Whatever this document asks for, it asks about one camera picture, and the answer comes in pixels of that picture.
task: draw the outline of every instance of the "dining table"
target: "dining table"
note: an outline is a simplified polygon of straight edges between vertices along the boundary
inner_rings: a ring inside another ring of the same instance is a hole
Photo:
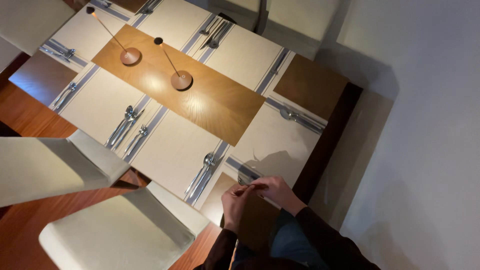
[[[201,212],[221,206],[224,179],[266,175],[308,203],[362,89],[184,0],[107,2],[87,3],[9,80]],[[141,52],[138,64],[122,64],[87,7]],[[171,85],[169,61],[192,75],[187,90]],[[135,117],[112,143],[129,106]]]

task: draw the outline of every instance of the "dark sleeve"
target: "dark sleeve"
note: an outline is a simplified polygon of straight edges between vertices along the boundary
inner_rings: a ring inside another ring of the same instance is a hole
[[[317,216],[309,207],[298,212],[295,217],[310,244],[314,246],[320,257],[330,269],[376,269],[359,248],[349,238],[343,237],[334,228]]]
[[[236,242],[237,234],[223,229],[216,238],[205,262],[195,267],[195,270],[228,270]]]

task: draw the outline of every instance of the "person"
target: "person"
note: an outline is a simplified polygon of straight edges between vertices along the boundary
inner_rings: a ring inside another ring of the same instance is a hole
[[[195,270],[227,270],[230,267],[241,215],[250,195],[266,197],[282,209],[270,241],[270,256],[257,256],[239,242],[232,270],[379,270],[352,240],[341,236],[298,199],[280,176],[262,177],[250,186],[236,184],[222,195],[224,228],[205,262]]]

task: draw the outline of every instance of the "person's right hand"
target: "person's right hand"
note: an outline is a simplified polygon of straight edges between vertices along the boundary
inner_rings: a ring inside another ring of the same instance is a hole
[[[300,210],[307,207],[287,185],[281,176],[264,176],[251,184],[265,184],[268,189],[258,190],[257,193],[269,198],[287,212],[296,216]]]

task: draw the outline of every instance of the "person's left hand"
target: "person's left hand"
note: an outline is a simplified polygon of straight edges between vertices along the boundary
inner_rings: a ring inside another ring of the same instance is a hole
[[[243,208],[254,188],[253,185],[247,187],[235,184],[222,195],[224,229],[238,233]]]

